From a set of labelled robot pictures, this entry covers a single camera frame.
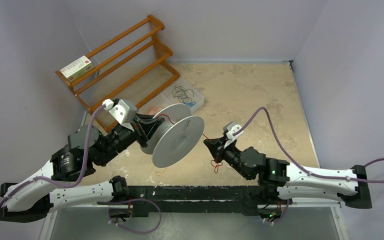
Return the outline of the white cardboard box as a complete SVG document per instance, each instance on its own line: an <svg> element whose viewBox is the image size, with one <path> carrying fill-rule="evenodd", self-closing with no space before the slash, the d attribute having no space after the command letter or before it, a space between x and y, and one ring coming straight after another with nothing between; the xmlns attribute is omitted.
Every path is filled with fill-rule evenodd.
<svg viewBox="0 0 384 240"><path fill-rule="evenodd" d="M63 67L60 72L69 81L72 82L94 67L93 62L85 55Z"/></svg>

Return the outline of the orange wooden rack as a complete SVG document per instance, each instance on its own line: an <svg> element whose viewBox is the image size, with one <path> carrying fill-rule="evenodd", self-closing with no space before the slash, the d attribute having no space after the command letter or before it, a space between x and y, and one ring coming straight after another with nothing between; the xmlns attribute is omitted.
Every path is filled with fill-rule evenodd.
<svg viewBox="0 0 384 240"><path fill-rule="evenodd" d="M126 99L140 109L180 77L168 61L173 51L159 37L164 29L150 14L84 54L93 63L84 75L69 82L61 69L55 73L89 116L106 99Z"/></svg>

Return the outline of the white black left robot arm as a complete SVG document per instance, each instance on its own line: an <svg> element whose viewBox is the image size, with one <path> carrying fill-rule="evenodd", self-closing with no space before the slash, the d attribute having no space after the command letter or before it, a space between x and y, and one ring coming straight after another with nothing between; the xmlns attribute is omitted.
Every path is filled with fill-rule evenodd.
<svg viewBox="0 0 384 240"><path fill-rule="evenodd" d="M131 195L124 177L89 186L80 186L80 182L95 173L95 166L106 166L132 144L149 146L164 123L163 117L136 114L128 126L116 124L107 134L92 125L81 127L30 177L20 183L1 184L0 221L31 223L59 208L92 202L126 203Z"/></svg>

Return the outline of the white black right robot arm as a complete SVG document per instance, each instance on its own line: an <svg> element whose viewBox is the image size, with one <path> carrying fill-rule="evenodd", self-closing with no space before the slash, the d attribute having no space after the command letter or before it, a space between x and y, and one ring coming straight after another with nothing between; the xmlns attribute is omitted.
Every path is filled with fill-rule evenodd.
<svg viewBox="0 0 384 240"><path fill-rule="evenodd" d="M205 139L204 145L216 163L226 162L246 180L257 180L260 196L268 204L279 198L319 198L342 201L349 208L373 207L366 168L332 170L298 166L267 157L253 147L240 150L235 143L225 146L223 138Z"/></svg>

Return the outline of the grey cable spool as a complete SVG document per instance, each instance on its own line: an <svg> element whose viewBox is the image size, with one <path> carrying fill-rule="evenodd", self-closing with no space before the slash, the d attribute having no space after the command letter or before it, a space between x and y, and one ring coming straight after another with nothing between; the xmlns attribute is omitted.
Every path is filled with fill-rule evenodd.
<svg viewBox="0 0 384 240"><path fill-rule="evenodd" d="M152 119L162 120L162 124L147 141L147 147L140 149L152 156L157 168L169 167L183 159L197 145L205 128L204 120L182 103L165 107Z"/></svg>

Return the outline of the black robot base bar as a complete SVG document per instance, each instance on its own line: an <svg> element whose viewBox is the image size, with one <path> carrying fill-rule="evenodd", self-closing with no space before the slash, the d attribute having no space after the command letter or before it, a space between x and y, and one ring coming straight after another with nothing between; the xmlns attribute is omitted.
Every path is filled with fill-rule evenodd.
<svg viewBox="0 0 384 240"><path fill-rule="evenodd" d="M113 177L109 200L100 205L127 206L133 217L149 213L238 213L244 216L268 217L269 205L291 204L281 199L275 186L259 185L128 185L124 177Z"/></svg>

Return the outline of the clear plastic tray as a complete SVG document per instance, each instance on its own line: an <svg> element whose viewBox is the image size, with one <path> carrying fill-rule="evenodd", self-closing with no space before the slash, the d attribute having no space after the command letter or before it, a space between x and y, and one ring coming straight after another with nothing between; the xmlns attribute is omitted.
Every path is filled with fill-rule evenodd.
<svg viewBox="0 0 384 240"><path fill-rule="evenodd" d="M173 104L183 104L192 112L197 111L205 101L205 97L188 81L179 78L165 90L143 105L138 112L146 115L155 115L163 108Z"/></svg>

